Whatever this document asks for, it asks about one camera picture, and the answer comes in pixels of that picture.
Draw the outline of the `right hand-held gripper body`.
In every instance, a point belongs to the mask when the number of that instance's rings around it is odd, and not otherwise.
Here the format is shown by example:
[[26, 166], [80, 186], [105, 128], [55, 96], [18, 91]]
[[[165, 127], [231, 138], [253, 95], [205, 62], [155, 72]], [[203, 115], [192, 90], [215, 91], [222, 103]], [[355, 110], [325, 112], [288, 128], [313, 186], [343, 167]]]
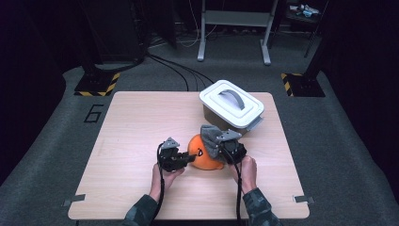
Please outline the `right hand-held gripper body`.
[[247, 154], [245, 146], [238, 141], [242, 135], [232, 130], [223, 131], [216, 137], [218, 152], [229, 165], [240, 163]]

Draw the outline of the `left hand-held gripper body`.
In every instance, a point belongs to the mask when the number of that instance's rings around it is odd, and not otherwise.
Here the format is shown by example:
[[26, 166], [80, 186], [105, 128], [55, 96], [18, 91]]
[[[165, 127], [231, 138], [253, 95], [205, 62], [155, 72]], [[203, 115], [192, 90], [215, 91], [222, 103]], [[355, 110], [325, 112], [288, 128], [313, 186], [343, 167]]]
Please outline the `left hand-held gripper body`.
[[169, 137], [163, 143], [158, 146], [157, 150], [157, 162], [158, 166], [167, 172], [179, 170], [186, 166], [179, 166], [178, 161], [182, 158], [182, 153], [179, 152], [180, 144]]

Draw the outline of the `orange plush toy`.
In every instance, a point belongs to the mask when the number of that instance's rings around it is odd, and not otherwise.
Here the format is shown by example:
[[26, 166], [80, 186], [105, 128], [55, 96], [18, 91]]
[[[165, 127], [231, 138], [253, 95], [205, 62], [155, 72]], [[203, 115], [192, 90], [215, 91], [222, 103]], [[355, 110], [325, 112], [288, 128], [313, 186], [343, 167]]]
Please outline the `orange plush toy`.
[[195, 160], [191, 165], [200, 170], [222, 170], [224, 168], [222, 162], [214, 160], [208, 154], [200, 134], [197, 134], [190, 139], [187, 145], [187, 150], [190, 155], [195, 156]]

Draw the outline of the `brown transparent storage box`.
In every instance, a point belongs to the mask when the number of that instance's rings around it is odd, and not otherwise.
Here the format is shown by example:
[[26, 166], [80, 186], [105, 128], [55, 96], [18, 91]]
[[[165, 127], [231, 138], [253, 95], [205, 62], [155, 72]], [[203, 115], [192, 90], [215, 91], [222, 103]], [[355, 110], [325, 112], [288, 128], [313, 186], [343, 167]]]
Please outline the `brown transparent storage box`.
[[250, 127], [238, 128], [238, 127], [233, 126], [232, 124], [230, 124], [227, 121], [220, 118], [215, 112], [213, 112], [206, 105], [203, 107], [203, 114], [204, 114], [205, 120], [207, 120], [210, 124], [217, 126], [222, 131], [227, 131], [228, 129], [231, 129], [231, 130], [233, 130], [237, 133], [240, 133], [242, 135], [251, 131]]

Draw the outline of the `white lid with grey handle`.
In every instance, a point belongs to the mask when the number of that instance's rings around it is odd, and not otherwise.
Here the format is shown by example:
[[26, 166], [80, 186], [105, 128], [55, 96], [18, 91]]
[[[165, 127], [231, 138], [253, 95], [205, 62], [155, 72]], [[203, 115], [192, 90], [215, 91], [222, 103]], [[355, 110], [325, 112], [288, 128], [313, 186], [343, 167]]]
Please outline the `white lid with grey handle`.
[[199, 93], [203, 106], [238, 128], [253, 130], [263, 121], [263, 103], [228, 80], [218, 80]]

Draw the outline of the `person's left hand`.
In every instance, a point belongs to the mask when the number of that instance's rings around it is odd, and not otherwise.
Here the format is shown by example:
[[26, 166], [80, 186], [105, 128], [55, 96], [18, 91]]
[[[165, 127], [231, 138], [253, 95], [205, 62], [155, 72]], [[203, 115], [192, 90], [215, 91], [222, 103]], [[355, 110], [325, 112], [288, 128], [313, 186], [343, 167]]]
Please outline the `person's left hand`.
[[174, 180], [184, 173], [184, 169], [177, 169], [173, 172], [167, 172], [163, 169], [159, 169], [157, 164], [153, 165], [152, 168], [152, 185], [149, 192], [149, 196], [152, 197], [156, 202], [159, 202], [161, 196], [161, 190], [167, 191]]

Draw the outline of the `person's right hand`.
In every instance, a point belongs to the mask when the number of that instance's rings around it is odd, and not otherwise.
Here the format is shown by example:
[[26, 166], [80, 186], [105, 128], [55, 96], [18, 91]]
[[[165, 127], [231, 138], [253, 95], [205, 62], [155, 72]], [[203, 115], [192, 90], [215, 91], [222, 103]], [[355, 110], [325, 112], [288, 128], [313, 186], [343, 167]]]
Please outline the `person's right hand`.
[[238, 182], [238, 172], [241, 173], [241, 190], [244, 195], [257, 187], [257, 163], [254, 158], [246, 155], [240, 164], [229, 165], [232, 178]]

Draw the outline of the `grey tape strip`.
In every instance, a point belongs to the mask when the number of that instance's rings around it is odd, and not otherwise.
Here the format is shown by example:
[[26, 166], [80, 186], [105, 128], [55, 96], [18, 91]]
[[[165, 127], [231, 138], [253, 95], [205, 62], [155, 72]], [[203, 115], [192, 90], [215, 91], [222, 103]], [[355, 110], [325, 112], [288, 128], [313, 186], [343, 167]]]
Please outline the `grey tape strip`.
[[315, 199], [313, 197], [310, 196], [293, 196], [293, 199], [296, 203], [300, 203], [300, 202], [305, 202], [306, 204], [314, 204], [315, 203]]

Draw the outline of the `black cabinet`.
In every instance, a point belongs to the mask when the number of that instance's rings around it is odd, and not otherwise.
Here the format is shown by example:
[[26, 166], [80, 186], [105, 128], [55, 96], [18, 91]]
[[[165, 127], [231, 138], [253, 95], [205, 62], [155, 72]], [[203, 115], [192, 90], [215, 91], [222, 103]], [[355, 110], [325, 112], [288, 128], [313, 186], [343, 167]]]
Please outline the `black cabinet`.
[[139, 64], [145, 32], [136, 0], [79, 0], [103, 63]]

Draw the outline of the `clutter on dark shelf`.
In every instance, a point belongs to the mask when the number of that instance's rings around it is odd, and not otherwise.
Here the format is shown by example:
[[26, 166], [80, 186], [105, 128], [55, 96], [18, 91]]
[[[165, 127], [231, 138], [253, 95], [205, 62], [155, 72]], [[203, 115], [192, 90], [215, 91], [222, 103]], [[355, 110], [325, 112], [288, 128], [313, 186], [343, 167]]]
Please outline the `clutter on dark shelf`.
[[309, 5], [298, 5], [298, 6], [290, 5], [288, 9], [290, 12], [293, 12], [295, 15], [303, 15], [306, 18], [320, 15], [320, 11], [317, 8], [311, 8]]

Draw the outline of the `black yellow striped base plate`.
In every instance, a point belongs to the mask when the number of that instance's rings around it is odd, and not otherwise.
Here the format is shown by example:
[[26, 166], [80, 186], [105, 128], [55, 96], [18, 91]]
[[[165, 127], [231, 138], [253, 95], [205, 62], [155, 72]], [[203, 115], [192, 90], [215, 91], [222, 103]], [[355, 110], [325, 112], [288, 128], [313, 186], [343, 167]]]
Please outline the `black yellow striped base plate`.
[[281, 79], [290, 97], [325, 97], [318, 81], [301, 73], [282, 73]]
[[74, 89], [79, 96], [109, 96], [115, 88], [120, 73], [85, 74]]

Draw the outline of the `grey metal stand frame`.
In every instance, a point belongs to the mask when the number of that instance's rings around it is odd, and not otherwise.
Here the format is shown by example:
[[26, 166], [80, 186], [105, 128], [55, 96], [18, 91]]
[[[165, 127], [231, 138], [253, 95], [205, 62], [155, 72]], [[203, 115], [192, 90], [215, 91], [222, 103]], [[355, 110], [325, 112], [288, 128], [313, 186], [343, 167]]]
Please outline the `grey metal stand frame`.
[[270, 66], [271, 58], [268, 52], [268, 39], [276, 15], [278, 2], [279, 0], [272, 0], [272, 7], [268, 12], [247, 12], [209, 10], [206, 8], [206, 0], [201, 0], [200, 41], [197, 60], [202, 62], [205, 58], [205, 28], [207, 24], [252, 26], [265, 28], [264, 37], [262, 40], [260, 40], [260, 45], [263, 56], [263, 64], [265, 66]]

